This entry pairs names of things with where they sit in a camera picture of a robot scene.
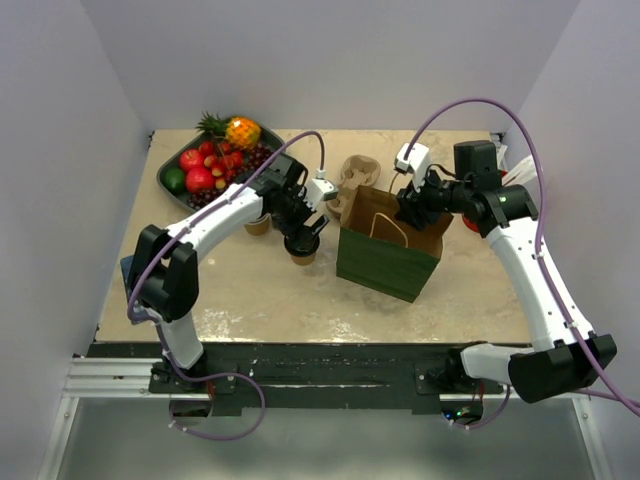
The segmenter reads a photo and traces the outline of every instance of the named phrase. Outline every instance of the pineapple crown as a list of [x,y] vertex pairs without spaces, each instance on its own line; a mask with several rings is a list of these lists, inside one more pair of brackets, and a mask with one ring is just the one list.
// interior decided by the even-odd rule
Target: pineapple crown
[[218,116],[217,114],[214,117],[209,112],[202,112],[202,119],[198,122],[197,128],[204,133],[224,136],[228,124],[228,118],[220,118],[220,116]]

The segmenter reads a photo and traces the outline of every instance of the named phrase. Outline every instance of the fruit bowl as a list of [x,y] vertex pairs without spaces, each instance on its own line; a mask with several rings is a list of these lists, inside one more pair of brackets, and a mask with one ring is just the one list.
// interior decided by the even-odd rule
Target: fruit bowl
[[[270,150],[273,152],[274,150],[277,150],[284,144],[282,139],[278,135],[273,133],[271,130],[265,128],[262,125],[260,127],[261,127],[261,133],[260,133],[259,147],[263,148],[264,151]],[[156,174],[156,180],[158,181],[158,185],[160,186],[162,191],[164,191],[174,203],[176,203],[177,205],[180,205],[181,207],[183,207],[184,209],[192,213],[196,211],[195,208],[189,205],[189,199],[192,194],[187,191],[184,191],[182,193],[177,193],[177,194],[173,193],[165,186],[164,179],[169,170],[180,168],[180,156],[184,152],[191,149],[198,149],[198,147],[203,142],[206,142],[208,140],[215,140],[215,139],[209,133],[202,133],[198,135],[191,142],[189,142],[187,145],[182,147],[178,152],[176,152],[176,154],[173,155],[169,160],[167,160],[167,162],[160,167],[160,169],[158,170],[158,173]],[[245,163],[247,162],[247,158],[246,158],[247,156],[248,155],[245,153],[245,160],[244,160]]]

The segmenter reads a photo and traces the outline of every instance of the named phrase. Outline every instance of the beige table surface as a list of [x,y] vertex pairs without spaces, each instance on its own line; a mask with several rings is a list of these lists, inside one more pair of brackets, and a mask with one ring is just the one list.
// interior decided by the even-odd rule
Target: beige table surface
[[[288,140],[300,130],[277,130]],[[327,147],[328,178],[337,181],[353,154],[377,159],[383,172],[376,184],[387,189],[393,159],[411,131],[321,130]],[[140,230],[165,227],[186,216],[156,183],[158,168],[191,141],[194,130],[156,131],[120,257],[130,255]],[[488,139],[487,132],[430,131],[421,142],[432,161],[453,167],[452,146]],[[305,138],[288,153],[310,171],[319,159],[317,140]],[[408,179],[399,177],[397,191]],[[409,304],[337,278],[339,224],[332,220],[321,235],[315,262],[293,264],[282,235],[251,237],[238,231],[200,263],[200,297],[194,321],[202,341],[265,342],[528,342],[524,314],[507,275],[488,244],[458,216],[444,237],[440,265],[415,303]],[[125,313],[119,267],[113,274],[98,341],[153,341],[150,324],[132,326]]]

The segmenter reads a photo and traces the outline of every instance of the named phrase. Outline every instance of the tray of fruit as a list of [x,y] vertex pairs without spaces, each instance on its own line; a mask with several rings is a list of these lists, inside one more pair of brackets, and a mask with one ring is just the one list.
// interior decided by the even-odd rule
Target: tray of fruit
[[192,212],[218,198],[237,175],[255,170],[284,144],[271,130],[240,116],[221,119],[205,113],[198,130],[202,133],[156,176],[167,195]]

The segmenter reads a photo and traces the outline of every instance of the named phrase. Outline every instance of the pineapple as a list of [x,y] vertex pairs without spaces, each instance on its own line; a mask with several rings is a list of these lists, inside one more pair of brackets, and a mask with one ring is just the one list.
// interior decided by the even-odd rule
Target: pineapple
[[251,150],[260,140],[260,125],[247,117],[232,117],[228,120],[205,112],[198,122],[198,130],[224,136],[229,143],[242,150]]

